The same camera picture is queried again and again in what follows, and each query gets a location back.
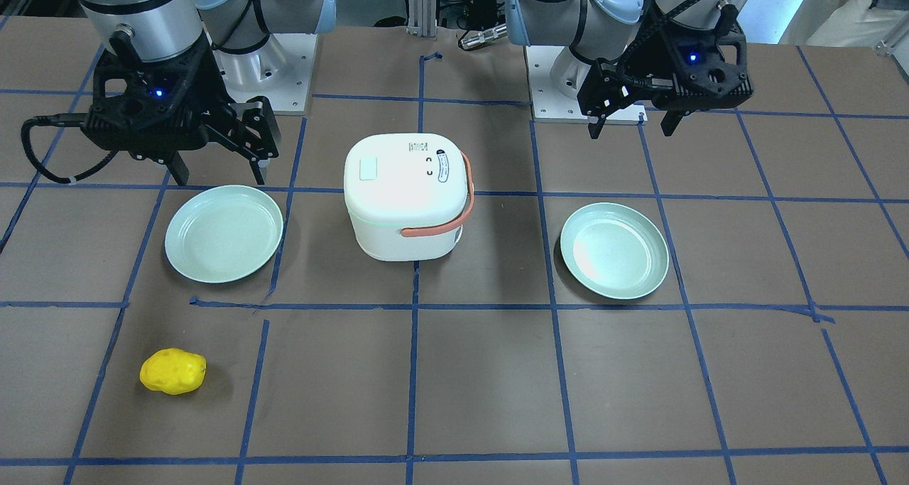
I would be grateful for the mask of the green plate near right arm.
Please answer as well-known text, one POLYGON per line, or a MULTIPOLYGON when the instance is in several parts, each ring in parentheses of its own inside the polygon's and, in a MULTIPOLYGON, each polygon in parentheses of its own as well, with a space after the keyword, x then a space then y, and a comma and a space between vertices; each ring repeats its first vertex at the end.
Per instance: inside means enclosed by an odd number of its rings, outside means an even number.
POLYGON ((214 187, 173 215, 163 249, 183 277, 229 283, 263 268, 283 238, 285 217, 276 201, 249 186, 214 187))

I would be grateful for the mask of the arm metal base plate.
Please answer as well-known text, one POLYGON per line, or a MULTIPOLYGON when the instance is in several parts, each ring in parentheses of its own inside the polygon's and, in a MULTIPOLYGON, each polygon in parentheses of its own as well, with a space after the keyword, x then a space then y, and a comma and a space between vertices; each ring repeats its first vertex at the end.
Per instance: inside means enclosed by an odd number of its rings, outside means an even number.
POLYGON ((533 120, 538 123, 585 124, 577 93, 589 65, 579 61, 566 46, 525 47, 527 80, 533 120))
POLYGON ((252 53, 224 56, 225 84, 235 99, 264 96, 277 115, 305 115, 318 44, 315 34, 272 34, 252 53))

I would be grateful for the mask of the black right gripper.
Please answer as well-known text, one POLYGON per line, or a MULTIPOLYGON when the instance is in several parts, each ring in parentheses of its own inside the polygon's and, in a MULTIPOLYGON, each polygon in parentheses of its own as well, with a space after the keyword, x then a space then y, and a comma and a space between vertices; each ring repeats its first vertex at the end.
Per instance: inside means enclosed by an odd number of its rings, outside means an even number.
POLYGON ((205 34, 184 52, 143 61, 136 36, 116 30, 93 74, 84 134, 103 151, 171 153, 166 168, 178 186, 190 170, 178 151, 217 142, 244 159, 259 186, 280 157, 281 131, 270 99, 233 103, 205 34))

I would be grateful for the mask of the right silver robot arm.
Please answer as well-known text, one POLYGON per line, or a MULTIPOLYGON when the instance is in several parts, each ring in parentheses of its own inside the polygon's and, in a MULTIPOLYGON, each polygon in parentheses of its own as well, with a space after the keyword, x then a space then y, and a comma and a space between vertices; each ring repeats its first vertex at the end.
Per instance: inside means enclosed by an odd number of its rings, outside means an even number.
POLYGON ((279 157, 275 97, 300 90, 281 36, 327 34, 337 0, 78 0, 100 35, 81 132, 107 152, 149 160, 184 186, 182 153, 218 144, 257 184, 279 157))

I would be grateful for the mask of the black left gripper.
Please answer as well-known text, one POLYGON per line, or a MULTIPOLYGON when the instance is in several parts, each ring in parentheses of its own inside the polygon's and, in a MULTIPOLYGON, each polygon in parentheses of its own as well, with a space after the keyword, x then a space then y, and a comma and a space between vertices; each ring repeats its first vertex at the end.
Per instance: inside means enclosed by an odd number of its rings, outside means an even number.
POLYGON ((669 90, 653 94, 630 85, 605 59, 591 65, 577 93, 590 138, 599 138, 608 116, 651 97, 656 109, 665 110, 661 130, 669 138, 686 111, 733 109, 753 96, 746 35, 734 18, 723 17, 707 30, 667 23, 641 46, 639 72, 668 80, 669 90))

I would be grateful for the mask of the green plate near left arm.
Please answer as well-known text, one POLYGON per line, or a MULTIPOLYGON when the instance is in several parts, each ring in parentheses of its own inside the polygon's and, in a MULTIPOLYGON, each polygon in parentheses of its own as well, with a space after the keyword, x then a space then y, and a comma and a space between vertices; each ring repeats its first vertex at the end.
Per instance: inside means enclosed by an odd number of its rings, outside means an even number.
POLYGON ((615 300, 650 295, 668 275, 668 243, 639 211, 613 202, 575 210, 565 220, 559 249, 566 268, 587 290, 615 300))

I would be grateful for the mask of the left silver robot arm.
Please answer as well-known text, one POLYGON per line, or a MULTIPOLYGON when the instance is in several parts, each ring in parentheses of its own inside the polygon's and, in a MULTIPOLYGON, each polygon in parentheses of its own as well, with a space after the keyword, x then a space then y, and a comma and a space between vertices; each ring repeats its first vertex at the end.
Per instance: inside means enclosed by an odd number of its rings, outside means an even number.
POLYGON ((569 97, 596 139, 617 111, 641 100, 663 111, 671 136, 697 111, 735 109, 753 96, 747 0, 508 0, 509 40, 560 46, 569 97))

